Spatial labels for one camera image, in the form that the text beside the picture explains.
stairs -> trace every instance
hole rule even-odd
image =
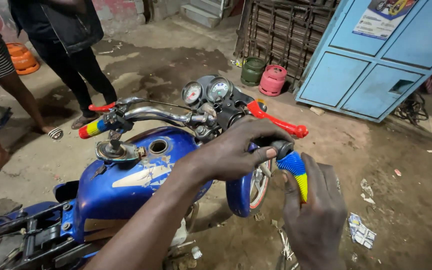
[[[192,21],[209,28],[216,27],[221,21],[221,2],[223,0],[189,0],[181,6],[181,14]]]

orange gas cylinder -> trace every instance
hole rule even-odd
[[[259,91],[264,95],[275,97],[281,93],[286,75],[286,69],[279,65],[269,65],[262,73]]]
[[[18,75],[26,75],[39,70],[38,61],[25,45],[12,42],[6,43],[6,46]]]

green gas cylinder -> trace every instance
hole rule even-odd
[[[241,83],[255,87],[259,85],[265,71],[265,62],[257,57],[248,57],[241,71]]]

poster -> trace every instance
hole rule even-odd
[[[387,40],[418,0],[371,0],[353,34]]]

pink gas cylinder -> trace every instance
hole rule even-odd
[[[269,65],[262,73],[259,91],[264,95],[275,97],[281,93],[286,75],[286,69],[279,65]]]

